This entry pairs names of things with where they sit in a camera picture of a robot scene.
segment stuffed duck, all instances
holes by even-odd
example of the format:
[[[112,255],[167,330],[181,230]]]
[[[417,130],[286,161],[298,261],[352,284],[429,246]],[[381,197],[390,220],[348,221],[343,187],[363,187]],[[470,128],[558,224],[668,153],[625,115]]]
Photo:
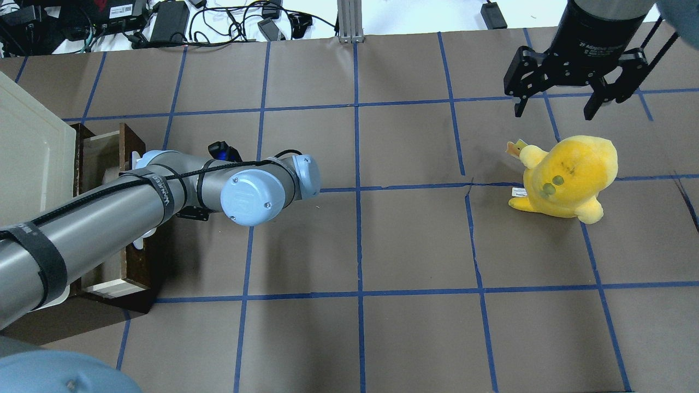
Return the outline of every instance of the stuffed duck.
[[[524,164],[527,196],[510,199],[517,210],[554,217],[578,217],[585,224],[599,221],[604,212],[600,191],[617,176],[617,149],[596,136],[571,136],[550,152],[522,140],[507,143],[507,152]]]

